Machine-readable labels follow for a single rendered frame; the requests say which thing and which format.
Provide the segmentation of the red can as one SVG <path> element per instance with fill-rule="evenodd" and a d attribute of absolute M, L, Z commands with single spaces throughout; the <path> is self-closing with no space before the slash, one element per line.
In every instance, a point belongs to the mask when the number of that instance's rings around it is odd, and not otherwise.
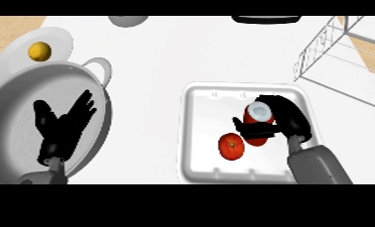
<path fill-rule="evenodd" d="M 275 116 L 271 106 L 254 101 L 245 108 L 244 124 L 250 126 L 251 135 L 245 137 L 247 143 L 260 147 L 275 135 L 268 125 L 275 122 Z"/>

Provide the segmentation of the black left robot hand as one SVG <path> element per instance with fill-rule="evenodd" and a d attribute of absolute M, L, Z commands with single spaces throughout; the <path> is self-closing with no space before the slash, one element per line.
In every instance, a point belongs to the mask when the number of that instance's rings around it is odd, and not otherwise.
<path fill-rule="evenodd" d="M 79 97 L 67 114 L 56 116 L 45 100 L 34 102 L 36 127 L 43 136 L 37 162 L 46 166 L 46 160 L 59 158 L 64 162 L 73 157 L 85 129 L 95 115 L 93 94 L 89 90 Z"/>

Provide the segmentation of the white plate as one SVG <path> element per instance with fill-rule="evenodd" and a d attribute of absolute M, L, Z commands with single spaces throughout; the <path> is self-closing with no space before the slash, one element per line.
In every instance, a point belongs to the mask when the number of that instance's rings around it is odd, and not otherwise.
<path fill-rule="evenodd" d="M 33 30 L 6 47 L 0 54 L 0 81 L 31 65 L 67 60 L 74 49 L 71 33 L 58 27 Z"/>

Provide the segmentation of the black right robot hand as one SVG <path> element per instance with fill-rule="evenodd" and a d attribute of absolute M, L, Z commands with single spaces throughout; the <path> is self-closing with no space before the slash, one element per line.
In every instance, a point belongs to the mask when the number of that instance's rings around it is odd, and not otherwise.
<path fill-rule="evenodd" d="M 307 142 L 312 138 L 312 129 L 305 114 L 296 104 L 279 95 L 260 95 L 256 101 L 266 103 L 272 108 L 276 121 L 275 124 L 268 125 L 272 132 L 275 134 L 282 133 L 288 139 L 293 136 L 299 136 L 300 141 L 303 143 Z M 245 139 L 251 135 L 250 126 L 244 124 L 238 117 L 234 118 L 234 123 L 237 131 Z"/>

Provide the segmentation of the yellow lemon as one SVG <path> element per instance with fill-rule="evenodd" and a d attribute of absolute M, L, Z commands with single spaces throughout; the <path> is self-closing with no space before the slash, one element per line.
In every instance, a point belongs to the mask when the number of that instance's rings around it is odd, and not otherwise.
<path fill-rule="evenodd" d="M 52 56 L 52 48 L 45 42 L 34 43 L 28 48 L 28 56 L 33 61 L 46 61 Z"/>

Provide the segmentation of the white tray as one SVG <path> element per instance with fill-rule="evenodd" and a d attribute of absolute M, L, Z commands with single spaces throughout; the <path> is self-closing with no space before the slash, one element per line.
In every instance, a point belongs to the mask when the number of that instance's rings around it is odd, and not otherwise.
<path fill-rule="evenodd" d="M 268 124 L 268 110 L 248 105 L 263 95 L 279 95 L 313 118 L 307 96 L 293 84 L 192 82 L 182 93 L 179 157 L 180 179 L 188 183 L 293 184 L 287 165 L 288 145 L 282 128 Z M 265 138 L 260 146 L 245 145 L 243 156 L 223 158 L 219 141 L 226 134 L 243 141 Z"/>

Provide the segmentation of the grey bowl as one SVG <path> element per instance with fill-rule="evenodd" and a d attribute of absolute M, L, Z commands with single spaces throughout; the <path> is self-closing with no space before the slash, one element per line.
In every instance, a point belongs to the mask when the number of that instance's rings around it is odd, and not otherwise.
<path fill-rule="evenodd" d="M 110 21 L 123 28 L 141 25 L 148 19 L 147 16 L 110 16 Z"/>

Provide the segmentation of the black appliance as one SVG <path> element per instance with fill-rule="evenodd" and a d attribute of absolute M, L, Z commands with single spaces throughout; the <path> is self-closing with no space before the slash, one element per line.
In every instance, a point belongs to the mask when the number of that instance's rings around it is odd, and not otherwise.
<path fill-rule="evenodd" d="M 238 23 L 245 24 L 288 24 L 299 22 L 302 16 L 271 16 L 271 17 L 254 17 L 254 16 L 232 16 Z"/>

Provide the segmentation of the red tomato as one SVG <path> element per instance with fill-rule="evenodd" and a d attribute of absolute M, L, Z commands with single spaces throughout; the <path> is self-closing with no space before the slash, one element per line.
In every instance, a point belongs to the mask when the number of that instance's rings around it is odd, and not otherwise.
<path fill-rule="evenodd" d="M 243 157 L 245 152 L 245 144 L 238 134 L 229 133 L 222 136 L 219 140 L 219 151 L 222 157 L 228 161 L 235 161 Z"/>

